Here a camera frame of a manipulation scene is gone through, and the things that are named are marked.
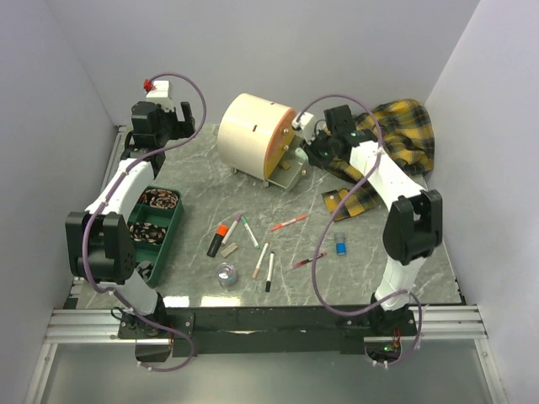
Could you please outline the round drawer organizer box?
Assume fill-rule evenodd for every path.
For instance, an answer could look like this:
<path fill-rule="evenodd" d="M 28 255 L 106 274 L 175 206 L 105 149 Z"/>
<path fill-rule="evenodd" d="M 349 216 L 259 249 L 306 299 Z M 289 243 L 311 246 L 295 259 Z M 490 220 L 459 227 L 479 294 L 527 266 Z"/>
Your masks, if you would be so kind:
<path fill-rule="evenodd" d="M 298 116 L 289 106 L 248 93 L 238 95 L 221 119 L 217 151 L 231 168 L 260 179 L 265 185 L 293 188 L 305 171 L 294 151 L 305 141 L 291 127 Z M 291 168 L 284 170 L 280 162 Z"/>

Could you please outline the grey eraser block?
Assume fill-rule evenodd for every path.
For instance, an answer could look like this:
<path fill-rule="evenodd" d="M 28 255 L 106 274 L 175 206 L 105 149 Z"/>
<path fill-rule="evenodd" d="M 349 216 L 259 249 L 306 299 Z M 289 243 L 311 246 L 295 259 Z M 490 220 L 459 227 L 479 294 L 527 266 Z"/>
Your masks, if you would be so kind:
<path fill-rule="evenodd" d="M 229 245 L 228 247 L 224 248 L 221 251 L 221 255 L 224 258 L 226 258 L 226 257 L 230 256 L 232 253 L 234 253 L 237 249 L 238 249 L 238 245 L 233 243 L 233 244 Z"/>

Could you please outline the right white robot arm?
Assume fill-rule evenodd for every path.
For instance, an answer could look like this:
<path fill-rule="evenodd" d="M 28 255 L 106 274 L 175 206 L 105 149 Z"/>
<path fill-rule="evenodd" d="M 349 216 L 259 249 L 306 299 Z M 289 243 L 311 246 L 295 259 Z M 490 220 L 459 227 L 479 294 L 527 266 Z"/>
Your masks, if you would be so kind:
<path fill-rule="evenodd" d="M 376 334 L 387 335 L 398 326 L 396 311 L 409 303 L 420 268 L 441 244 L 442 198 L 438 191 L 413 181 L 389 157 L 379 124 L 375 124 L 376 133 L 359 132 L 346 105 L 327 109 L 324 115 L 331 135 L 322 143 L 331 151 L 350 151 L 349 164 L 363 175 L 352 190 L 369 183 L 387 207 L 382 234 L 387 264 L 374 302 L 363 309 L 342 311 L 330 306 L 313 281 L 315 295 L 326 309 L 339 316 L 359 316 L 380 306 L 369 315 L 369 324 Z"/>

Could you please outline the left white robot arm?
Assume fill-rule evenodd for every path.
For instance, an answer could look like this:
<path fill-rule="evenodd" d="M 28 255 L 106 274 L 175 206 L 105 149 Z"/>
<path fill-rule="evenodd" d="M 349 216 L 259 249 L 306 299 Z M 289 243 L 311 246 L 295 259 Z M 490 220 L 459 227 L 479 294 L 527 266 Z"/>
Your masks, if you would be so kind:
<path fill-rule="evenodd" d="M 165 161 L 169 141 L 195 133 L 189 103 L 166 109 L 158 101 L 140 101 L 131 109 L 132 129 L 114 177 L 85 210 L 70 213 L 65 222 L 69 266 L 100 294 L 114 295 L 133 315 L 149 338 L 168 329 L 160 294 L 136 270 L 136 249 L 127 221 L 142 192 Z"/>

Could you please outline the orange red pen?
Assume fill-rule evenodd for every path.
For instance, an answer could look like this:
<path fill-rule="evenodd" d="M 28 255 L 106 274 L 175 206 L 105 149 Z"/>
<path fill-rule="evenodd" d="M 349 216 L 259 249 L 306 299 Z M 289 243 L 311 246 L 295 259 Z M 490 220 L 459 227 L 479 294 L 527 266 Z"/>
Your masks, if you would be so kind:
<path fill-rule="evenodd" d="M 305 220 L 307 217 L 309 216 L 309 214 L 303 214 L 303 215 L 299 215 L 295 218 L 292 218 L 292 219 L 289 219 L 288 221 L 284 221 L 284 222 L 281 222 L 275 226 L 272 226 L 270 228 L 270 231 L 277 231 L 283 227 L 286 227 L 286 226 L 289 226 L 289 225 L 292 225 L 292 224 L 295 224 L 299 221 L 303 221 Z"/>

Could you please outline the green compartment tray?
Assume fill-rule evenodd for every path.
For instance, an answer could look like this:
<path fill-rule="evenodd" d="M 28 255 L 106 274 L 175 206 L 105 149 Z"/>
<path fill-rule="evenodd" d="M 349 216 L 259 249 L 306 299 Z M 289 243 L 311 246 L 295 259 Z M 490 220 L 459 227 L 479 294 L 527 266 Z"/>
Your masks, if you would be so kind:
<path fill-rule="evenodd" d="M 151 288 L 160 282 L 183 213 L 178 190 L 156 187 L 147 187 L 130 213 L 136 271 Z"/>

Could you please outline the blue glue stick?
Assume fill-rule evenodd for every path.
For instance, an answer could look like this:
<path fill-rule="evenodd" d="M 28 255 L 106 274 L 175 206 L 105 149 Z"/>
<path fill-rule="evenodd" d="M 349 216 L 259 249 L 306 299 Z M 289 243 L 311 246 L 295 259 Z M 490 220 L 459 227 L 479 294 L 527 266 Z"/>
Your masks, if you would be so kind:
<path fill-rule="evenodd" d="M 335 250 L 338 256 L 344 256 L 346 254 L 345 234 L 343 232 L 336 232 L 334 234 Z"/>

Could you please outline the green cap marker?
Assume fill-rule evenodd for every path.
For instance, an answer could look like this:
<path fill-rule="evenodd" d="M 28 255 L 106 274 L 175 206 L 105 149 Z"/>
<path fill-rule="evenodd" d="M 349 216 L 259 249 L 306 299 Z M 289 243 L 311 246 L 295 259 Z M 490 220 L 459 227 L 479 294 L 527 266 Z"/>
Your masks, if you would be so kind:
<path fill-rule="evenodd" d="M 248 233 L 248 236 L 249 236 L 249 239 L 251 240 L 253 246 L 257 249 L 260 248 L 260 245 L 259 245 L 259 242 L 256 238 L 256 236 L 254 235 L 249 223 L 248 223 L 248 220 L 246 219 L 246 217 L 244 215 L 241 215 L 241 221 L 243 223 L 243 226 L 246 230 L 246 232 Z"/>

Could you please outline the dark red pen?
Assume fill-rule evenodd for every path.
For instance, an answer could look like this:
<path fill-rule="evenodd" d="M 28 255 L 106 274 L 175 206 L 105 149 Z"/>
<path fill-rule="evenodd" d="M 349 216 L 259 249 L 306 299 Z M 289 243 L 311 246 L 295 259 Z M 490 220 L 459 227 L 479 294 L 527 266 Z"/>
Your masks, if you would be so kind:
<path fill-rule="evenodd" d="M 306 259 L 303 259 L 303 260 L 301 260 L 301 261 L 299 261 L 299 262 L 297 262 L 297 263 L 294 263 L 294 264 L 291 266 L 290 270 L 295 270 L 295 269 L 297 269 L 297 268 L 300 268 L 300 267 L 302 267 L 302 266 L 307 265 L 308 263 L 311 263 L 311 262 L 314 261 L 315 259 L 318 260 L 318 259 L 323 258 L 323 257 L 325 257 L 325 256 L 327 256 L 327 253 L 326 253 L 326 252 L 321 252 L 321 253 L 319 253 L 315 258 L 306 258 Z"/>

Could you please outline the purple cap marker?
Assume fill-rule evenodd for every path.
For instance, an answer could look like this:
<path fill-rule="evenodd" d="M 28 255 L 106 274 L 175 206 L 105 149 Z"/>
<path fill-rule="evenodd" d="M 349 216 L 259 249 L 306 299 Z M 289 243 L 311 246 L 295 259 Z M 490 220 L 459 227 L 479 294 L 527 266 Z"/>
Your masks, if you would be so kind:
<path fill-rule="evenodd" d="M 237 227 L 241 219 L 242 219 L 242 214 L 238 214 L 234 222 L 228 228 L 226 235 L 223 237 L 222 242 L 221 242 L 222 246 L 225 246 L 227 244 L 228 240 L 230 239 L 231 235 L 233 234 L 235 228 Z"/>

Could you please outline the orange black highlighter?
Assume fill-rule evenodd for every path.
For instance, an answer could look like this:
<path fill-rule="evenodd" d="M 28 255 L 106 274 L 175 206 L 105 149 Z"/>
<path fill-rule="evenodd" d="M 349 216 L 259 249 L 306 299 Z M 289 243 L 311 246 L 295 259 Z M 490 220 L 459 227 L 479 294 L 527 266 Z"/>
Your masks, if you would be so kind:
<path fill-rule="evenodd" d="M 214 258 L 216 256 L 227 232 L 228 232 L 228 226 L 223 225 L 223 224 L 218 226 L 216 233 L 214 234 L 214 237 L 212 238 L 211 244 L 206 253 L 208 257 Z"/>

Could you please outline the black binder clips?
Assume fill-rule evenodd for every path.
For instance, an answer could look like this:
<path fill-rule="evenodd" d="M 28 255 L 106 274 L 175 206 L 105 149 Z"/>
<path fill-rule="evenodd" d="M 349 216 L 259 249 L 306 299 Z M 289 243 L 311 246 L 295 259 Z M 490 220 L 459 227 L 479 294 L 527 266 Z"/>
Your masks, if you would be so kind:
<path fill-rule="evenodd" d="M 147 282 L 150 277 L 152 276 L 153 271 L 153 263 L 151 261 L 142 261 L 138 263 L 136 267 L 137 273 L 141 276 L 141 278 Z"/>

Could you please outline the pink cap marker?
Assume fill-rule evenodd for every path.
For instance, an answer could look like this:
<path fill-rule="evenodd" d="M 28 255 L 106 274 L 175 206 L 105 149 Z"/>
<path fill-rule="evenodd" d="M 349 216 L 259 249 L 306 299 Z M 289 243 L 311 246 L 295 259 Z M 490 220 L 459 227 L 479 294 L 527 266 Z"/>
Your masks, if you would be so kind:
<path fill-rule="evenodd" d="M 259 255 L 258 261 L 257 261 L 257 263 L 255 265 L 255 268 L 254 268 L 254 271 L 253 271 L 253 274 L 252 274 L 252 279 L 257 279 L 257 277 L 259 275 L 259 271 L 260 271 L 261 266 L 262 266 L 262 262 L 264 260 L 264 256 L 267 253 L 269 247 L 270 247 L 269 242 L 266 242 L 264 244 L 264 246 L 262 247 L 261 253 Z"/>

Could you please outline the clear tape roll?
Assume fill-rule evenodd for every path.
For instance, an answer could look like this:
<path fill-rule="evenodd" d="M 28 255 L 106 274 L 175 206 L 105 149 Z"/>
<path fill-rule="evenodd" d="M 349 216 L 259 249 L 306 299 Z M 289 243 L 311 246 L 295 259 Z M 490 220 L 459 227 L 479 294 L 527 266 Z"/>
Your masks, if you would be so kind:
<path fill-rule="evenodd" d="M 237 270 L 229 263 L 221 263 L 216 270 L 216 279 L 222 288 L 231 288 L 237 283 Z"/>

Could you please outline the black base beam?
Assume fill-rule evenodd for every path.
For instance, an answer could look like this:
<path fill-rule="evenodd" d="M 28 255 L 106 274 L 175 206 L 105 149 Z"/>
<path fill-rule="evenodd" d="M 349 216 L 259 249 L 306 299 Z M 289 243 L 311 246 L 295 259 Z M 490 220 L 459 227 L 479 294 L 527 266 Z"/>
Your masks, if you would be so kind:
<path fill-rule="evenodd" d="M 120 319 L 121 340 L 164 339 L 168 353 L 265 354 L 339 352 L 362 354 L 367 338 L 414 337 L 419 324 L 411 306 L 395 313 L 376 308 L 354 317 L 337 316 L 322 306 L 169 308 L 168 324 L 177 337 L 151 329 L 133 316 Z"/>

